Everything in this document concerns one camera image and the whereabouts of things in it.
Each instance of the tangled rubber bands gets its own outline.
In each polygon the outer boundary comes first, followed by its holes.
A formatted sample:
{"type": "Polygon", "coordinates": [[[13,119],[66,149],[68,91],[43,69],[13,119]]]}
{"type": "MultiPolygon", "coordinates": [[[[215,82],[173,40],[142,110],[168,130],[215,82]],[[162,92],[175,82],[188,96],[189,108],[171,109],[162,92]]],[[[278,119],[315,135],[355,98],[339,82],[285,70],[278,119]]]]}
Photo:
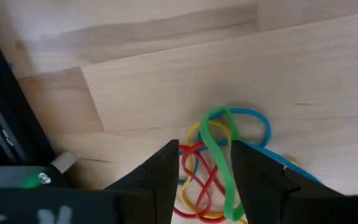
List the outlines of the tangled rubber bands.
{"type": "Polygon", "coordinates": [[[244,216],[244,209],[242,204],[240,203],[236,208],[234,208],[234,200],[235,200],[235,191],[236,185],[232,178],[232,175],[229,171],[227,166],[226,160],[223,156],[221,151],[221,146],[229,146],[231,147],[231,141],[233,140],[240,140],[240,135],[237,130],[237,126],[234,121],[234,114],[246,114],[255,116],[256,118],[260,119],[265,125],[265,137],[261,141],[260,144],[252,144],[245,139],[242,139],[244,143],[252,146],[254,149],[264,153],[266,156],[276,160],[277,162],[287,166],[290,169],[293,169],[295,172],[304,175],[312,180],[318,182],[318,180],[313,177],[311,174],[307,173],[302,168],[294,165],[294,163],[290,162],[286,158],[265,149],[264,147],[270,140],[271,137],[271,128],[269,125],[269,121],[259,112],[250,110],[250,109],[241,109],[241,108],[233,108],[230,109],[228,107],[219,107],[211,110],[202,120],[202,122],[193,125],[186,137],[186,141],[184,145],[180,145],[180,155],[183,155],[181,159],[181,164],[183,166],[183,170],[188,175],[186,180],[179,180],[179,185],[181,185],[180,189],[180,199],[182,203],[192,212],[194,213],[185,213],[180,211],[177,208],[174,208],[174,212],[183,217],[189,219],[199,219],[205,223],[221,223],[225,219],[230,219],[232,221],[240,221],[242,223],[247,223],[245,220],[241,218],[244,216]],[[216,119],[221,117],[222,115],[227,116],[228,123],[230,125],[230,129],[225,127],[225,125],[218,123],[216,121],[212,121],[212,119],[216,119]],[[209,126],[215,126],[223,131],[226,139],[216,141],[211,136],[209,131],[209,126]],[[200,129],[198,134],[198,143],[194,145],[190,145],[190,139],[193,133],[200,129]],[[200,154],[201,151],[207,150],[211,152],[216,165],[211,169],[203,156],[200,154]],[[195,166],[193,167],[193,157],[196,158],[195,166]],[[209,174],[209,177],[205,183],[203,183],[197,176],[195,175],[199,166],[199,163],[204,167],[204,169],[209,174]],[[222,183],[216,178],[216,174],[218,171],[221,172],[223,180],[224,180],[224,187],[222,183]],[[199,194],[196,203],[193,205],[186,197],[185,189],[190,183],[190,181],[194,180],[200,187],[202,188],[201,193],[199,194]],[[221,194],[225,196],[224,201],[224,211],[223,212],[212,212],[212,198],[209,194],[208,190],[211,187],[212,183],[218,188],[221,194]],[[207,196],[208,203],[205,208],[200,208],[201,201],[207,196]]]}

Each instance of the green rubber band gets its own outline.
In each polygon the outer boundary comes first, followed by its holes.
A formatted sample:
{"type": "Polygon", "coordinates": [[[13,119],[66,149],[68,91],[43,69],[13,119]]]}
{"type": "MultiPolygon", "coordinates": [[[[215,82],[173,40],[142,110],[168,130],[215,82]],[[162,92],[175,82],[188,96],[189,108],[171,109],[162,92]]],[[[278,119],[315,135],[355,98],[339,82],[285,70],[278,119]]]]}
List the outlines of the green rubber band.
{"type": "Polygon", "coordinates": [[[234,179],[230,173],[229,167],[227,166],[226,160],[223,156],[221,148],[216,144],[216,141],[212,138],[211,133],[209,131],[208,121],[218,111],[224,111],[227,116],[227,120],[230,124],[230,129],[232,131],[232,138],[228,139],[229,147],[231,147],[232,140],[239,140],[240,135],[234,121],[234,116],[230,112],[230,108],[227,106],[220,106],[218,108],[212,109],[201,121],[200,123],[200,133],[205,146],[211,152],[216,165],[219,167],[219,170],[222,173],[224,185],[226,188],[226,196],[224,199],[224,210],[223,214],[226,218],[238,221],[244,215],[244,209],[242,204],[240,203],[236,208],[234,208],[234,198],[236,194],[236,184],[234,183],[234,179]]]}

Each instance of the wooden surface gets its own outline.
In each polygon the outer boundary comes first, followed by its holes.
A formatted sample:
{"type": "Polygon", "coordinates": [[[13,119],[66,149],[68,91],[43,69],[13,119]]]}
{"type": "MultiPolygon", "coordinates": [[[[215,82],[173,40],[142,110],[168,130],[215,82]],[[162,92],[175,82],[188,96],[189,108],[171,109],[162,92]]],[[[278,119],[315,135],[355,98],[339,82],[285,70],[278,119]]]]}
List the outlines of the wooden surface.
{"type": "Polygon", "coordinates": [[[229,105],[263,112],[269,149],[358,194],[358,1],[269,1],[0,0],[0,46],[55,150],[78,154],[80,187],[109,185],[229,105]]]}

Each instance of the blue rubber band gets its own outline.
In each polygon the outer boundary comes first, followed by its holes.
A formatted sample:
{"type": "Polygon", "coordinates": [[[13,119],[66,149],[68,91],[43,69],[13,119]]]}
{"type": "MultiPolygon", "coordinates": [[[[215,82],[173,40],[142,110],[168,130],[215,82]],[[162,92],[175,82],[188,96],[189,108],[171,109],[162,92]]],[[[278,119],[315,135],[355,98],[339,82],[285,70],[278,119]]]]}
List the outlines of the blue rubber band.
{"type": "MultiPolygon", "coordinates": [[[[272,129],[270,127],[270,124],[269,124],[269,121],[268,119],[261,113],[259,113],[258,111],[254,111],[252,109],[242,109],[242,108],[232,108],[230,110],[230,112],[234,113],[234,114],[244,114],[244,115],[249,115],[249,116],[254,116],[258,119],[260,119],[263,124],[265,125],[265,137],[263,138],[263,140],[261,141],[261,143],[259,144],[259,147],[265,147],[267,145],[267,143],[269,143],[270,141],[270,138],[272,137],[272,129]]],[[[216,119],[216,118],[219,118],[221,117],[222,115],[224,115],[224,112],[223,111],[218,111],[216,112],[214,115],[212,115],[211,119],[216,119]]],[[[198,137],[197,137],[197,141],[198,142],[201,142],[201,135],[200,135],[200,132],[198,133],[198,137]]],[[[226,139],[222,139],[222,140],[218,140],[216,141],[216,143],[218,144],[218,146],[227,146],[228,145],[228,142],[226,139]]],[[[198,150],[198,152],[202,152],[202,151],[205,151],[207,150],[208,148],[207,147],[203,147],[201,149],[198,150]]],[[[182,156],[183,155],[183,152],[182,151],[179,151],[179,156],[182,156]]],[[[198,159],[196,159],[196,164],[195,164],[195,167],[194,167],[194,170],[193,170],[193,173],[196,174],[197,173],[197,170],[198,170],[198,164],[199,164],[199,161],[198,159]]],[[[179,180],[178,181],[178,184],[179,185],[183,185],[185,183],[186,180],[179,180]]]]}

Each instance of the black metal frame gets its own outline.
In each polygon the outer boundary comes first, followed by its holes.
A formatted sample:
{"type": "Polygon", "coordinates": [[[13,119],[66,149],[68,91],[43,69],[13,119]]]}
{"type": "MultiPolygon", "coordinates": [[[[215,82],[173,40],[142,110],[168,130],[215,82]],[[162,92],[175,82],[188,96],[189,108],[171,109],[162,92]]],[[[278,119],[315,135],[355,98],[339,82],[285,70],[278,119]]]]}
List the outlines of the black metal frame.
{"type": "Polygon", "coordinates": [[[0,165],[46,165],[55,154],[0,50],[0,165]]]}

